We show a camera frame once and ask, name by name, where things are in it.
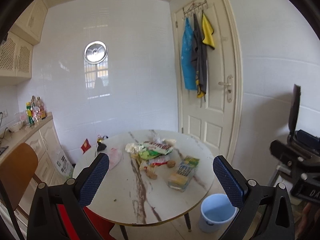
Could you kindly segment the black small object on table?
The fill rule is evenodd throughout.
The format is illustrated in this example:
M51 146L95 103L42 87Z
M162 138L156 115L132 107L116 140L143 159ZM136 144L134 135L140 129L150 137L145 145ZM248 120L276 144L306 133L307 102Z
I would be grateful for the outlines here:
M97 146L97 152L103 152L104 150L106 150L107 146L102 143L102 142L98 142L98 146Z

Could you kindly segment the pink plastic bag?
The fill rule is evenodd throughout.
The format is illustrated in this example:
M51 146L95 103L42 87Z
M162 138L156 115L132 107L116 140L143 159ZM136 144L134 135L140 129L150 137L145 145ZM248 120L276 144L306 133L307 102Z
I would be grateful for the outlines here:
M109 158L109 169L110 170L115 168L123 158L123 153L116 148L109 149L109 151L107 152L107 155Z

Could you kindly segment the yellow hanging cloth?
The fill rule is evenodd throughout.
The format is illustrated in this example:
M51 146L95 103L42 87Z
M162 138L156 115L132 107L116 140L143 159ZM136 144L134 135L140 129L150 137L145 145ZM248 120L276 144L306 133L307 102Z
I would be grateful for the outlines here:
M215 49L215 43L213 39L214 28L212 27L210 21L208 20L204 12L202 13L202 32L203 32L202 43L214 50Z

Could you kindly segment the white rice bag on floor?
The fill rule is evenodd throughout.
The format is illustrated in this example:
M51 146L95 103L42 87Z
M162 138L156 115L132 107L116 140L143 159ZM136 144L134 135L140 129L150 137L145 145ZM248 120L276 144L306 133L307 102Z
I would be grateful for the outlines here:
M65 179L72 178L74 167L61 148L52 151L50 157L59 175Z

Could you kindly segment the cream upper wall cabinets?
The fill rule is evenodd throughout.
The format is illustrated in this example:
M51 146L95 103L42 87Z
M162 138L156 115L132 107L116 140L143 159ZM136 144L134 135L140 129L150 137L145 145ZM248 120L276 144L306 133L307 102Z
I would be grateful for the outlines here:
M10 28L1 45L1 86L31 79L33 48L40 43L47 12L43 0L34 0Z

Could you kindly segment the light blue trash bin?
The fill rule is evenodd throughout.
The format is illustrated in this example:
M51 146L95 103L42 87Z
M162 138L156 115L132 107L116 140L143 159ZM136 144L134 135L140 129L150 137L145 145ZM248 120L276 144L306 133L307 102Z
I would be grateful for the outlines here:
M226 194L211 194L200 206L198 226L205 233L213 233L230 223L238 213Z

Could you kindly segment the white tissue paper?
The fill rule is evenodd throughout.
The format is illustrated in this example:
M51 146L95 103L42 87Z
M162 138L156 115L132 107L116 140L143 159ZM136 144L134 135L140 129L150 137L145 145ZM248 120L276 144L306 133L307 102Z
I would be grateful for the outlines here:
M144 146L135 143L129 143L125 146L125 151L130 154L138 154L144 150Z

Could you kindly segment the bottles on counter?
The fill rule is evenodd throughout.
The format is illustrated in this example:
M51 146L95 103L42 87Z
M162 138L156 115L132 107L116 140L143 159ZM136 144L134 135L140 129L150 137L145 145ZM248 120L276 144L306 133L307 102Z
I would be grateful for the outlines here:
M47 117L44 103L39 96L36 98L33 95L31 100L26 103L26 113L30 125L37 124Z

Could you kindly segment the red stool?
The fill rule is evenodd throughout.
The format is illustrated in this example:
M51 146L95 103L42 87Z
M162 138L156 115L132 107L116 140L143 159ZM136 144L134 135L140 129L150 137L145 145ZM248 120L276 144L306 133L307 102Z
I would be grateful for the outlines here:
M114 224L100 217L87 207L82 207L77 200L68 200L68 206L62 201L56 204L59 218L69 239L114 239L110 235Z

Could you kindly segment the blue apron on door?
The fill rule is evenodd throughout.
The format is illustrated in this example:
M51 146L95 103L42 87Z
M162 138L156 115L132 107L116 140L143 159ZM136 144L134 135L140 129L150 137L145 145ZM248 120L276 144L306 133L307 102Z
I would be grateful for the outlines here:
M196 72L191 64L193 53L193 30L189 18L185 19L184 33L181 46L181 67L183 70L184 86L187 90L197 90Z

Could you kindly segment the green yellow plastic bag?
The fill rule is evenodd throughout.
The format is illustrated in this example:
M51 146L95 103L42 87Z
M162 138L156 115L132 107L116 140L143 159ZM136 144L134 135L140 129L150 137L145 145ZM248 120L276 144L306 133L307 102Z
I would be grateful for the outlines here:
M169 148L168 150L162 150L162 149L144 149L143 151L139 152L139 157L143 160L150 160L157 158L159 156L165 156L172 152L172 148Z

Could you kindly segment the large cream red-lettered bag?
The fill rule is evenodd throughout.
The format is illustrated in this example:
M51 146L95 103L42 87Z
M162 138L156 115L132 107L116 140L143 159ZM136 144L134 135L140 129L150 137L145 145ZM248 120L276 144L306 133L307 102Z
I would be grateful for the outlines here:
M145 141L142 143L147 150L156 152L158 154L167 155L174 149L170 144L166 142Z

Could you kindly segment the red white snack packet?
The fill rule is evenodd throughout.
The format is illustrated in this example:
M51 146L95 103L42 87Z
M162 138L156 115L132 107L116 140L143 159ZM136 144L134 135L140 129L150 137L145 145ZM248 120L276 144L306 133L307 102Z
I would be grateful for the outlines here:
M148 160L148 165L150 166L167 165L169 160L170 160L170 157L168 155L160 155L156 158Z

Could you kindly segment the brown round food lump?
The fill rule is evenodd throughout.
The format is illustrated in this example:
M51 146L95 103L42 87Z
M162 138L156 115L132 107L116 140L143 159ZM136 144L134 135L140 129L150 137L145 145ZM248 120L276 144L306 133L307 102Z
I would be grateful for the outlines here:
M174 160L169 160L167 162L167 167L168 168L173 168L175 165L176 165L176 161L174 161Z

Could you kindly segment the yellow green box package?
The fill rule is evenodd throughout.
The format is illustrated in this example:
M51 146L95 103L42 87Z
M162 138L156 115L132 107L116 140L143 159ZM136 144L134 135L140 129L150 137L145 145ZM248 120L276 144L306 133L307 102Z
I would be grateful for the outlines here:
M200 160L186 156L179 164L177 170L168 179L168 187L184 192L189 185L199 165Z

